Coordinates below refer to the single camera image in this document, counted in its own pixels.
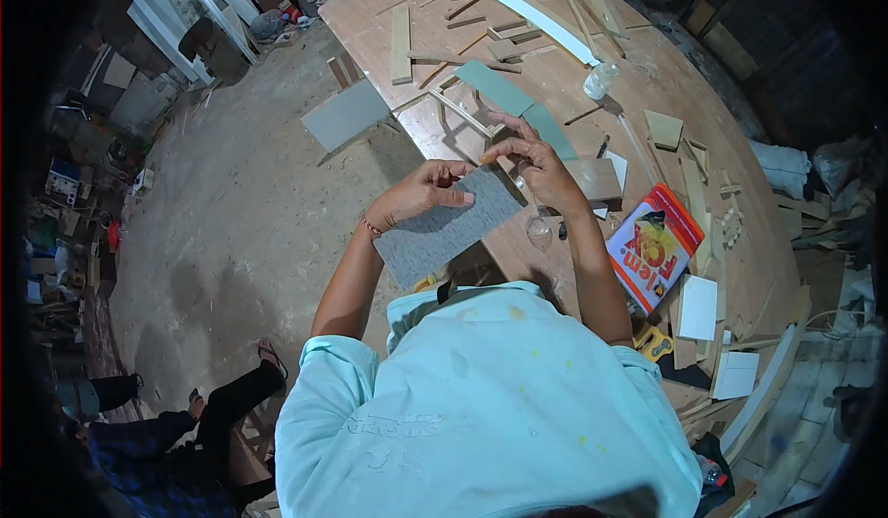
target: light blue shirt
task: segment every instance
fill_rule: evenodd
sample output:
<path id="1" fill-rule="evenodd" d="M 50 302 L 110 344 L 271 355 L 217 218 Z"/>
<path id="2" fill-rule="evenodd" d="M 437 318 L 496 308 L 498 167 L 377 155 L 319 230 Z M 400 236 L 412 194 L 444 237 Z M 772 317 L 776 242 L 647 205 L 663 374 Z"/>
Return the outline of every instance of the light blue shirt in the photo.
<path id="1" fill-rule="evenodd" d="M 275 430 L 283 516 L 686 518 L 703 486 L 657 366 L 527 282 L 388 307 L 391 356 L 303 348 Z"/>

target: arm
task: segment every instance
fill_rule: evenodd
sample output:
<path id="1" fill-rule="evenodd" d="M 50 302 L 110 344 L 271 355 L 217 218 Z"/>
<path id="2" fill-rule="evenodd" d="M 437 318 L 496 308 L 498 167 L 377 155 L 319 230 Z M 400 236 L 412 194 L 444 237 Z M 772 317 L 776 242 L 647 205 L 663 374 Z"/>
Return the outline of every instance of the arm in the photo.
<path id="1" fill-rule="evenodd" d="M 490 118 L 517 131 L 521 138 L 496 144 L 481 161 L 494 161 L 500 156 L 520 159 L 527 187 L 544 204 L 561 212 L 567 222 L 583 325 L 609 345 L 633 347 L 623 287 L 611 267 L 604 235 L 583 191 L 552 147 L 541 141 L 537 130 L 526 121 L 505 113 L 491 113 Z"/>
<path id="2" fill-rule="evenodd" d="M 472 169 L 472 164 L 465 162 L 429 160 L 385 191 L 370 205 L 365 218 L 384 233 L 396 223 L 436 205 L 469 205 L 474 196 L 452 190 L 450 186 Z M 363 223 L 352 233 L 314 314 L 311 337 L 342 335 L 358 340 L 364 337 L 373 293 L 383 271 L 383 259 L 373 246 L 374 236 Z"/>
<path id="3" fill-rule="evenodd" d="M 90 445 L 99 452 L 118 452 L 130 457 L 154 457 L 169 450 L 194 429 L 197 419 L 189 412 L 160 413 L 154 419 L 125 424 L 90 425 Z"/>

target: textured gray board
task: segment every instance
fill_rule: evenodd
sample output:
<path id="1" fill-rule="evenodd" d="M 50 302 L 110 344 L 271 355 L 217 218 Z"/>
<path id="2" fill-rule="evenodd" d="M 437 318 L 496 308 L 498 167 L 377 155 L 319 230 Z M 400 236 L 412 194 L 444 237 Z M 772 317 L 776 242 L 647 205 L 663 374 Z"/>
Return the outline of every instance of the textured gray board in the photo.
<path id="1" fill-rule="evenodd" d="M 399 223 L 373 242 L 402 289 L 460 255 L 527 205 L 498 165 L 481 166 L 453 189 L 471 192 L 467 208 L 435 206 Z"/>
<path id="2" fill-rule="evenodd" d="M 533 98 L 478 60 L 471 60 L 457 68 L 453 74 L 477 88 L 491 102 L 514 117 L 521 117 L 522 113 L 534 105 Z"/>
<path id="3" fill-rule="evenodd" d="M 363 79 L 306 113 L 302 124 L 327 152 L 332 152 L 388 112 L 388 106 L 370 81 Z"/>

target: glue bottle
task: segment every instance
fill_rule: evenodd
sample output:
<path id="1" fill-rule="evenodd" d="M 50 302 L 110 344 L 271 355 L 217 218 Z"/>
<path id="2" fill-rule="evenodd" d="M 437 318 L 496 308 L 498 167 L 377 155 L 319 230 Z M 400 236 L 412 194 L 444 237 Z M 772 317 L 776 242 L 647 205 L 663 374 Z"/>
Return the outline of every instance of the glue bottle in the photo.
<path id="1" fill-rule="evenodd" d="M 583 83 L 583 92 L 593 100 L 601 100 L 610 90 L 614 77 L 619 74 L 620 68 L 614 63 L 599 63 L 592 68 L 592 72 Z"/>

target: yellow tool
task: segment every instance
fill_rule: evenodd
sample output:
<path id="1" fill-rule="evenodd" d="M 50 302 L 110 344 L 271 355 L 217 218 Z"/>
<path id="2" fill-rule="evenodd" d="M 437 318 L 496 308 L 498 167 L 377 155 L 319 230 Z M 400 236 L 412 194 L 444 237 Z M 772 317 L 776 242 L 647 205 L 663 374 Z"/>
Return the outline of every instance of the yellow tool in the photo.
<path id="1" fill-rule="evenodd" d="M 656 362 L 663 355 L 668 355 L 675 348 L 672 339 L 660 333 L 659 327 L 651 324 L 644 324 L 638 336 L 632 337 L 635 348 L 643 357 L 648 358 L 651 362 Z"/>

